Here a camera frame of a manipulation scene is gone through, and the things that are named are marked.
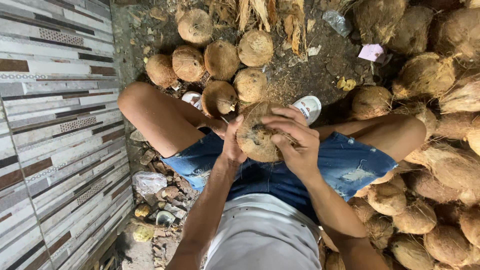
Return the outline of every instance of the ripped denim shorts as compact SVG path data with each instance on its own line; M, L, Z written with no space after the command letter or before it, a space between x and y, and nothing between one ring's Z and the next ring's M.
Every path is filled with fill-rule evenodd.
M187 149L162 159L185 177L193 189L202 190L216 159L222 152L223 140L208 128L206 135ZM395 168L397 163L382 151L333 132L320 143L318 168L323 178L348 201L364 186ZM257 162L247 159L237 172L227 200L250 193L268 193L319 221L313 210L306 187L285 162Z

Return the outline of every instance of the person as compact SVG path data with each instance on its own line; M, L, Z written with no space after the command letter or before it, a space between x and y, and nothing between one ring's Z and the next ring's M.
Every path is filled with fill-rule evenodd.
M237 144L242 115L227 127L140 82L118 105L162 160L203 190L166 270L199 269L205 253L206 270L318 270L319 225L346 269L388 269L346 201L423 144L420 120L392 114L311 129L295 107L273 109L264 126L298 143L272 136L284 161L261 163Z

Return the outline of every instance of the tiled wall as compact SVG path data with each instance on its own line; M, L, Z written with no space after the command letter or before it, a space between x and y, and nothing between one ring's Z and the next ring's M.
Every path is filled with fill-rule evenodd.
M0 0L0 269L77 269L133 207L108 0Z

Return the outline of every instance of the plastic bag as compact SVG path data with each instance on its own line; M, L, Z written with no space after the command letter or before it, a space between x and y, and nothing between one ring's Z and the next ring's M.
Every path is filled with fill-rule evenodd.
M329 23L330 26L342 37L347 37L353 30L350 21L345 19L345 17L338 11L327 10L324 12L322 19Z
M133 175L133 184L140 195L155 194L167 186L166 177L158 172L137 172Z

